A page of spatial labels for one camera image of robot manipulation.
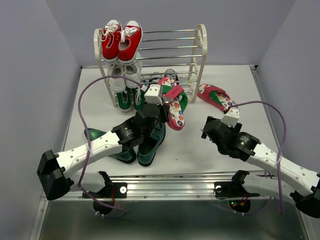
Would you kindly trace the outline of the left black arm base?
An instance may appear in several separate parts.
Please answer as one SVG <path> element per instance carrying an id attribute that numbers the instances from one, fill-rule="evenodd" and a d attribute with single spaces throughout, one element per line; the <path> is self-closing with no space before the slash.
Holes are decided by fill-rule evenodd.
<path id="1" fill-rule="evenodd" d="M 92 208 L 96 216 L 102 218 L 118 218 L 128 212 L 116 205 L 116 199 L 127 197 L 128 184 L 126 182 L 114 182 L 112 185 L 105 186 L 99 192 L 82 193 L 83 199 L 93 200 Z"/>

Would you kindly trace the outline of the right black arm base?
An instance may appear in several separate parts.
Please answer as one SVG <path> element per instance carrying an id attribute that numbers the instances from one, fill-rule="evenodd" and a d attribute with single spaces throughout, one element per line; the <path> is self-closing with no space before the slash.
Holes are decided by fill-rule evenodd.
<path id="1" fill-rule="evenodd" d="M 230 209 L 236 214 L 248 214 L 251 209 L 251 198 L 259 197 L 259 193 L 249 193 L 239 183 L 218 181 L 214 183 L 213 196 L 218 200 L 228 200 Z"/>

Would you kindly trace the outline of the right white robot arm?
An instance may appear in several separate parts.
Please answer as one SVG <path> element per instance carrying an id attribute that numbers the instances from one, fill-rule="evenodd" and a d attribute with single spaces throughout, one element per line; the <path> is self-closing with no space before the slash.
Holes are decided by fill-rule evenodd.
<path id="1" fill-rule="evenodd" d="M 209 138 L 216 144 L 218 152 L 234 159 L 240 159 L 277 176 L 277 179 L 265 179 L 239 170 L 230 182 L 231 192 L 235 195 L 263 194 L 269 197 L 282 196 L 293 202 L 302 213 L 320 217 L 320 175 L 303 168 L 286 158 L 278 156 L 256 137 L 241 132 L 242 125 L 228 127 L 221 120 L 207 117 L 202 138 Z"/>

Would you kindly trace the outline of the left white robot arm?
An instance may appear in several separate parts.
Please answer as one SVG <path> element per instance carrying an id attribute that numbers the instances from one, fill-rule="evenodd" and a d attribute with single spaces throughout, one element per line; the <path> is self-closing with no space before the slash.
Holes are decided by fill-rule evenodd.
<path id="1" fill-rule="evenodd" d="M 79 174 L 80 170 L 107 156 L 120 154 L 142 144 L 157 126 L 169 120 L 168 113 L 166 105 L 147 103 L 135 116 L 95 140 L 67 151 L 44 152 L 36 173 L 46 199 L 57 200 L 72 191 L 73 186 L 82 187 L 84 176 Z"/>

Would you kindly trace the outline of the black canvas sneaker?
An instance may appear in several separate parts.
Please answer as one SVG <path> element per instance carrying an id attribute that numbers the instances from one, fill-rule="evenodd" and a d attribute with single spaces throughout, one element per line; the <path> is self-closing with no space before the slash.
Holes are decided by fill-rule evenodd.
<path id="1" fill-rule="evenodd" d="M 173 70 L 172 68 L 167 69 L 164 72 L 164 77 L 168 77 L 170 79 L 173 79 L 174 81 L 179 81 L 179 77 L 177 75 L 177 72 L 175 70 Z"/>
<path id="2" fill-rule="evenodd" d="M 157 84 L 162 79 L 162 75 L 159 72 L 154 72 L 150 75 L 148 82 L 151 84 Z"/>

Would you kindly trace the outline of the pink patterned flip-flop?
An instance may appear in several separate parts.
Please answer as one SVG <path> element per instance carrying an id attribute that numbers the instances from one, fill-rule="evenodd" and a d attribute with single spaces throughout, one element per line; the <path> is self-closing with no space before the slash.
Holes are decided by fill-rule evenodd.
<path id="1" fill-rule="evenodd" d="M 180 131 L 185 126 L 184 111 L 188 105 L 188 97 L 184 89 L 178 84 L 175 75 L 163 77 L 158 84 L 162 86 L 162 97 L 169 107 L 167 125 L 175 131 Z"/>
<path id="2" fill-rule="evenodd" d="M 236 105 L 225 90 L 210 84 L 201 84 L 197 96 L 222 112 Z"/>

